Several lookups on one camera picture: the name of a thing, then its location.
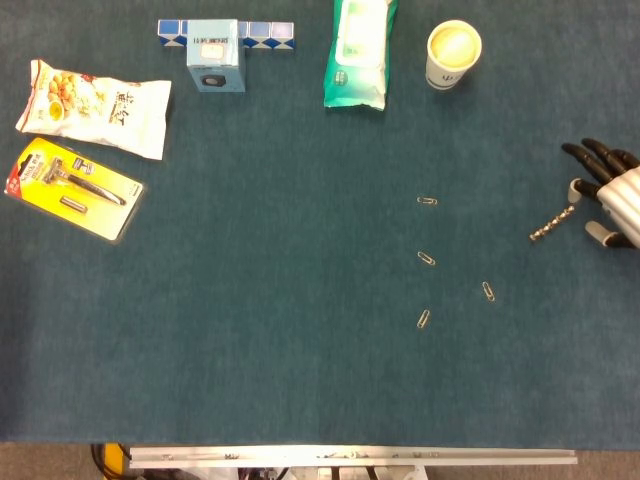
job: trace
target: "razor package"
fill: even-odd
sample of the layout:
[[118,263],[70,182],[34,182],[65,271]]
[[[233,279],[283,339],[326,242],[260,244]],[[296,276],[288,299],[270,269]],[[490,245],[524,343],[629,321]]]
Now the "razor package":
[[4,192],[115,241],[143,190],[140,182],[36,138],[13,166]]

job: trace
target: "table surface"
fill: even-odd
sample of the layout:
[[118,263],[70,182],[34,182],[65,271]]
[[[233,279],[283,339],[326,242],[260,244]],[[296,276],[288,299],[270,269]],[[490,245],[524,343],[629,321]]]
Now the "table surface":
[[[32,58],[173,82],[162,162],[55,140],[148,186],[121,244],[0,201],[0,440],[640,448],[640,255],[587,202],[528,240],[585,176],[561,143],[640,152],[640,4],[400,0],[377,112],[322,106],[332,3],[0,6],[4,174]],[[156,21],[225,17],[298,49],[199,94]],[[451,18],[484,51],[440,93]]]

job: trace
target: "silver paper clip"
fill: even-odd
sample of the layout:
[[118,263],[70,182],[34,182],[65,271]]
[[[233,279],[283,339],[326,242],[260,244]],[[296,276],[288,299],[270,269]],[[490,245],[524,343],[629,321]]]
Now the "silver paper clip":
[[491,288],[491,285],[489,285],[489,282],[482,282],[482,289],[484,290],[484,294],[487,296],[487,300],[489,300],[490,302],[496,301],[496,296],[494,295],[493,289]]
[[435,207],[438,204],[438,200],[430,197],[418,197],[418,203],[422,203],[424,205],[432,205]]
[[427,323],[429,323],[430,316],[431,312],[429,310],[425,310],[424,312],[422,312],[422,315],[420,315],[420,318],[418,319],[418,328],[426,327]]
[[418,258],[432,267],[435,267],[436,265],[436,261],[424,252],[418,252]]

